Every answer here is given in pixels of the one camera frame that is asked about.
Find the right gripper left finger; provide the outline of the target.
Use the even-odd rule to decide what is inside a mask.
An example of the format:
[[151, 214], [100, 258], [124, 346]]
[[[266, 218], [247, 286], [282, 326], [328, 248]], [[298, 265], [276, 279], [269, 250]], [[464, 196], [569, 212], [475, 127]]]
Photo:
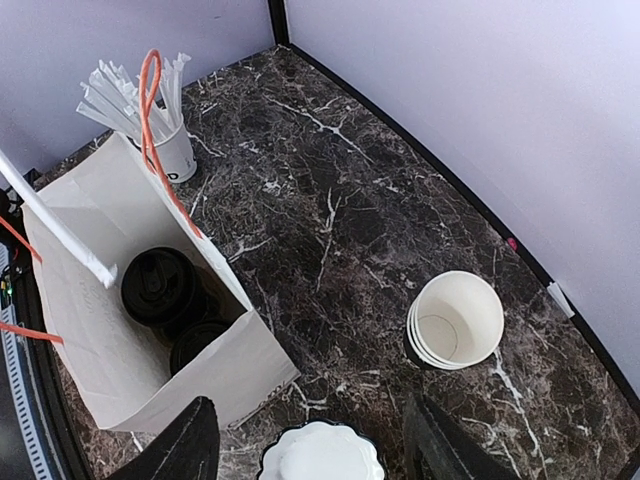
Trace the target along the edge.
[[196, 397], [135, 459], [109, 479], [216, 479], [220, 431], [214, 403]]

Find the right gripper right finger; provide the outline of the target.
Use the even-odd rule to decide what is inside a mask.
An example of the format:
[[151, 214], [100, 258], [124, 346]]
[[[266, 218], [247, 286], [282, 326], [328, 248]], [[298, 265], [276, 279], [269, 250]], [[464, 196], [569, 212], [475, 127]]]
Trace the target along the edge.
[[518, 479], [423, 394], [406, 402], [403, 435], [408, 479]]

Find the black paper coffee cup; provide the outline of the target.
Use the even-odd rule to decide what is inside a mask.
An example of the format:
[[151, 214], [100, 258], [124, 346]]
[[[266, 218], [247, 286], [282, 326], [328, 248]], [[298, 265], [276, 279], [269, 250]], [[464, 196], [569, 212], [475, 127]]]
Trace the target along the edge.
[[121, 286], [127, 313], [139, 324], [175, 337], [200, 320], [206, 298], [193, 263], [182, 252], [157, 247], [137, 255]]
[[184, 330], [174, 342], [170, 352], [170, 373], [175, 376], [194, 360], [209, 344], [222, 336], [229, 324], [202, 321]]

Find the stack of paper coffee cups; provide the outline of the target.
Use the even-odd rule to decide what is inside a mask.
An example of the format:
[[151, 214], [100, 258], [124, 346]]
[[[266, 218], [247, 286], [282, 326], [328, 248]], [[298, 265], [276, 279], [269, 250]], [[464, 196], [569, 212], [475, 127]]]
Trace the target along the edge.
[[496, 352], [504, 326], [494, 288], [473, 273], [452, 270], [432, 278], [417, 295], [407, 314], [403, 347], [422, 370], [460, 370]]

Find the white paper gift bag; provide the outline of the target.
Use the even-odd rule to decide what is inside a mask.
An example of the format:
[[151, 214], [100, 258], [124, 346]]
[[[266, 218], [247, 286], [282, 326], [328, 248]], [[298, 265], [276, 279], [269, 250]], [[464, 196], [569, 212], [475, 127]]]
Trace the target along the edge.
[[41, 338], [103, 430], [157, 433], [198, 396], [233, 427], [298, 376], [171, 186], [196, 168], [177, 91], [186, 62], [151, 50], [137, 84], [103, 66], [86, 92], [120, 91], [94, 108], [111, 136], [43, 189], [1, 161], [22, 199]]

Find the single white straw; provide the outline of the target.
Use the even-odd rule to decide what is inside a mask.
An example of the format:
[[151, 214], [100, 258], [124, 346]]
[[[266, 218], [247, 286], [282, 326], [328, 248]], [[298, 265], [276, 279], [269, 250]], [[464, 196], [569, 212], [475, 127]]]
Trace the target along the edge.
[[1, 152], [1, 174], [40, 221], [83, 266], [93, 273], [105, 288], [110, 288], [115, 284], [118, 273], [117, 266], [107, 267], [98, 259], [44, 203], [4, 152]]

